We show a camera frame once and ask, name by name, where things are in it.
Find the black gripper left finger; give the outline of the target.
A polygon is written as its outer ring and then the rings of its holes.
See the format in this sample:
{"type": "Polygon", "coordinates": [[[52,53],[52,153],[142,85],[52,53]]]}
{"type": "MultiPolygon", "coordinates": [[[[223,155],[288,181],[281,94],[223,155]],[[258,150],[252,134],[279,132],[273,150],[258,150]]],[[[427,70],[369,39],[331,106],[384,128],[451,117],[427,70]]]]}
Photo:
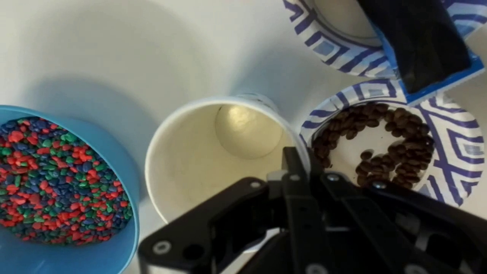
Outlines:
{"type": "Polygon", "coordinates": [[[147,236],[139,257],[145,266],[221,274],[282,225],[282,187],[282,181],[243,178],[147,236]]]}

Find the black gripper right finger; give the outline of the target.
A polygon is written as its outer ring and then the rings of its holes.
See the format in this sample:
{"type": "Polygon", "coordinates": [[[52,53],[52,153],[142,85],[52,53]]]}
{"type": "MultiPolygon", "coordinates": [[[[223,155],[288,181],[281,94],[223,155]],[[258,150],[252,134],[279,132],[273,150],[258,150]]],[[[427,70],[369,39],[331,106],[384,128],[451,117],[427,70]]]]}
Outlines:
{"type": "Polygon", "coordinates": [[[294,147],[284,150],[284,164],[319,204],[340,271],[487,274],[486,219],[384,181],[358,188],[342,173],[314,169],[294,147]]]}

